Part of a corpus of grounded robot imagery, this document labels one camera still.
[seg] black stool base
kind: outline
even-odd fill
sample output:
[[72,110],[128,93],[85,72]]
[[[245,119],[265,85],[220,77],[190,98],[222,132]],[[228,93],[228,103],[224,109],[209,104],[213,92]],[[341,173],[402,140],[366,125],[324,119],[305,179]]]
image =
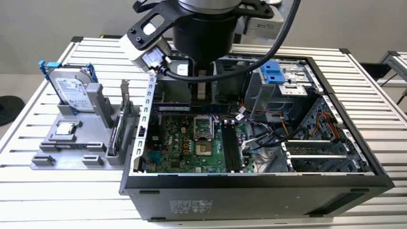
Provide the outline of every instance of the black stool base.
[[18,116],[23,101],[15,96],[0,96],[0,126],[10,123]]

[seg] screw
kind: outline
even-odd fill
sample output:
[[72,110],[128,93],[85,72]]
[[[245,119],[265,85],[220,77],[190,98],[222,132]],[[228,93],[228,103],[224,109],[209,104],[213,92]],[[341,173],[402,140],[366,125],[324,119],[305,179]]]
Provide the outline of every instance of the screw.
[[137,37],[137,38],[136,38],[136,42],[138,42],[140,44],[144,43],[144,40],[141,39],[141,37]]

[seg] ram slot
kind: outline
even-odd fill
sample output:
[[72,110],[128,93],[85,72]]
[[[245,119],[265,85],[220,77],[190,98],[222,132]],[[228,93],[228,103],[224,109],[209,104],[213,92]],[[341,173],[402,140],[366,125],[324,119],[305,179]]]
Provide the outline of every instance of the ram slot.
[[241,162],[238,156],[238,143],[233,124],[221,125],[221,140],[225,169],[228,172],[238,172],[241,170]]

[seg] slotted metal surface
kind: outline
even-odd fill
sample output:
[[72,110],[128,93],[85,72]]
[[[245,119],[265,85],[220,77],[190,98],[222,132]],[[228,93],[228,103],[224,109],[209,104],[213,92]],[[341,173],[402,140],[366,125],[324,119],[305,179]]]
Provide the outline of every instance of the slotted metal surface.
[[[234,45],[237,53],[264,54],[268,46]],[[310,56],[329,81],[394,186],[332,219],[272,219],[148,223],[117,194],[121,171],[33,171],[30,158],[57,114],[57,97],[44,82],[0,141],[0,228],[329,228],[407,227],[405,116],[369,80],[350,55],[337,49],[282,47],[277,54]],[[104,95],[118,103],[120,81],[142,104],[148,74],[132,66],[116,39],[70,43],[60,61],[92,63]]]

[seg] gray wall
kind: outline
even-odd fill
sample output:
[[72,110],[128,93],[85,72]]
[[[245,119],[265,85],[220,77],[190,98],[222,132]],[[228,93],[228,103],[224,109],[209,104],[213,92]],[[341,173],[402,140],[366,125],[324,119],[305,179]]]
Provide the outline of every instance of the gray wall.
[[[0,73],[38,73],[73,35],[124,34],[134,0],[0,0]],[[407,0],[302,0],[284,45],[348,48],[360,61],[407,51]]]

